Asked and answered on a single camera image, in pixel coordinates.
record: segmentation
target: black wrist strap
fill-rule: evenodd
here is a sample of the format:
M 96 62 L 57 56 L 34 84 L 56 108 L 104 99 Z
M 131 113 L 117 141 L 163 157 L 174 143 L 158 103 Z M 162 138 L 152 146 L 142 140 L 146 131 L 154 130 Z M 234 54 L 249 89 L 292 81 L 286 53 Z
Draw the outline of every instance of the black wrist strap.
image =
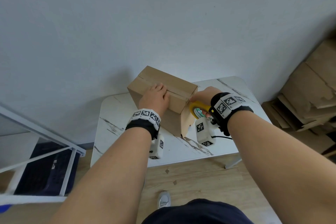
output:
M 144 128 L 147 129 L 148 132 L 150 133 L 152 140 L 157 139 L 158 137 L 158 130 L 156 130 L 154 128 L 154 125 L 148 121 L 148 120 L 142 120 L 142 119 L 138 119 L 138 120 L 132 120 L 125 128 L 125 130 L 129 129 L 129 128 L 135 128 L 135 127 L 139 127 L 139 128 Z
M 219 125 L 219 129 L 224 133 L 226 136 L 230 136 L 229 130 L 228 130 L 228 122 L 229 119 L 232 117 L 233 114 L 235 114 L 238 111 L 251 111 L 253 110 L 248 106 L 240 106 L 234 110 L 231 111 L 231 113 L 224 119 L 214 108 L 214 106 L 218 103 L 218 101 L 224 97 L 225 95 L 230 94 L 229 92 L 221 92 L 213 96 L 211 99 L 211 108 L 209 109 L 209 113 L 212 115 L 214 120 Z

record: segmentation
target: table leg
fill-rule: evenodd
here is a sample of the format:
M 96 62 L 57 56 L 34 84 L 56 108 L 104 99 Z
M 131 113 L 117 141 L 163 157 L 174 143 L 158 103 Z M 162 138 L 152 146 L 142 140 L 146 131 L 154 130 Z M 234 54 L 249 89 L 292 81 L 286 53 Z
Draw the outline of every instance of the table leg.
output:
M 232 168 L 233 166 L 237 165 L 241 160 L 242 160 L 242 158 L 240 157 L 240 154 L 238 154 L 237 157 L 235 157 L 231 162 L 227 163 L 224 166 L 224 168 L 225 169 Z

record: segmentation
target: wooden floor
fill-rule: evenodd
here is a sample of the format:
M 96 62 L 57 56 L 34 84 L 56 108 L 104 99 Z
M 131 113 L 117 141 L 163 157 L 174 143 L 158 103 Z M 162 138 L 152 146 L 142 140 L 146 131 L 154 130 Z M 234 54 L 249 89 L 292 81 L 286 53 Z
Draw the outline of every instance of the wooden floor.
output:
M 333 143 L 328 139 L 318 140 L 307 135 L 301 133 L 298 139 L 318 152 Z M 88 150 L 86 157 L 80 158 L 75 184 L 89 169 L 91 154 L 92 150 Z M 280 223 L 242 162 L 229 170 L 223 168 L 234 157 L 235 155 L 226 155 L 149 168 L 137 223 L 141 223 L 155 211 L 157 196 L 163 190 L 170 192 L 172 205 L 182 205 L 195 198 L 206 198 L 237 206 L 254 223 Z M 0 214 L 0 223 L 47 223 L 59 206 L 60 204 L 15 205 L 6 213 Z

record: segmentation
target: hand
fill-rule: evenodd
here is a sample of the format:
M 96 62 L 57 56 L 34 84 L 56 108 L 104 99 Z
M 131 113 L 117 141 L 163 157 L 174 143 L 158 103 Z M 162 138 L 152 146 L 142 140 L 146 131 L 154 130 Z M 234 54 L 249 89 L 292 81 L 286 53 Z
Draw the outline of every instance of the hand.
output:
M 154 84 L 140 99 L 139 109 L 152 109 L 162 118 L 169 105 L 169 96 L 166 86 Z
M 207 87 L 205 90 L 197 92 L 195 95 L 193 95 L 189 100 L 191 102 L 200 101 L 205 105 L 211 106 L 211 99 L 214 95 L 221 93 L 222 91 L 215 88 L 215 87 Z M 208 118 L 210 117 L 210 114 L 207 111 L 202 111 L 203 114 Z

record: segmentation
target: black cable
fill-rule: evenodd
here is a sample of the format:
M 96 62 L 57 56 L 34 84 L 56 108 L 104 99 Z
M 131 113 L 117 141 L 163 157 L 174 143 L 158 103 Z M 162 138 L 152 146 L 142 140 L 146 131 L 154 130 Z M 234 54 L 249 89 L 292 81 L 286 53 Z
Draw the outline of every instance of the black cable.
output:
M 211 138 L 215 138 L 215 137 L 223 137 L 223 138 L 228 138 L 228 139 L 231 139 L 231 140 L 232 140 L 231 137 L 226 137 L 226 136 L 212 136 Z

